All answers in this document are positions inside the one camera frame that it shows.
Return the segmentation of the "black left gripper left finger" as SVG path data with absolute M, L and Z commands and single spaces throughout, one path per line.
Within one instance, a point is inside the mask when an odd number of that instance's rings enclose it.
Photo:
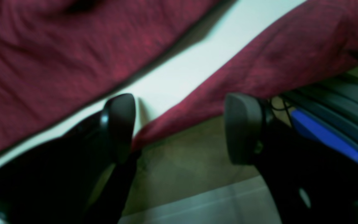
M 0 222 L 117 224 L 135 177 L 135 98 L 122 94 L 64 136 L 0 168 Z

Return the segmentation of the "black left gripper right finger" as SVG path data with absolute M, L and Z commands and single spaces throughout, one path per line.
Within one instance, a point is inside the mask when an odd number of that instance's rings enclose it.
M 226 95 L 224 125 L 231 162 L 257 168 L 283 224 L 358 224 L 358 164 L 249 95 Z

